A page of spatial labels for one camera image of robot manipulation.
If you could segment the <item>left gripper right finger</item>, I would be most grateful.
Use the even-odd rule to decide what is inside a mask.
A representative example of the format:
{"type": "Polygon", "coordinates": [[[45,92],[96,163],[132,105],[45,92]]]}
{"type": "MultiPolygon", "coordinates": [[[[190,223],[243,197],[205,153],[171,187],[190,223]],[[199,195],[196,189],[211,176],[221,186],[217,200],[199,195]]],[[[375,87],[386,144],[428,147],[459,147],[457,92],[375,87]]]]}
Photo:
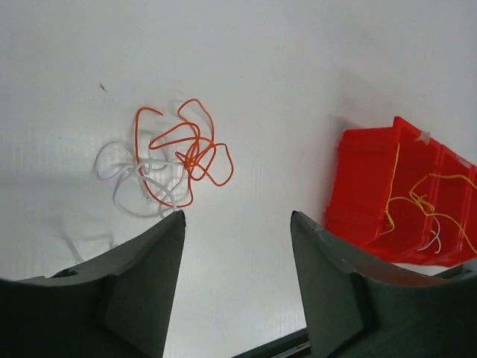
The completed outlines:
{"type": "Polygon", "coordinates": [[[476,355],[475,277],[400,268],[298,211],[290,228],[313,357],[476,355]]]}

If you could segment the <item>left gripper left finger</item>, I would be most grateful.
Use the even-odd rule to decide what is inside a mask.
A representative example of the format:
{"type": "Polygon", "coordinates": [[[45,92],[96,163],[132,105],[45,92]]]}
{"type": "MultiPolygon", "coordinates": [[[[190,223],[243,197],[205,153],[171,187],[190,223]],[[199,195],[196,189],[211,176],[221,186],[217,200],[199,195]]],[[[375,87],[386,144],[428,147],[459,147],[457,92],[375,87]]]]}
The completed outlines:
{"type": "Polygon", "coordinates": [[[183,211],[52,277],[1,281],[3,357],[161,357],[185,242],[183,211]]]}

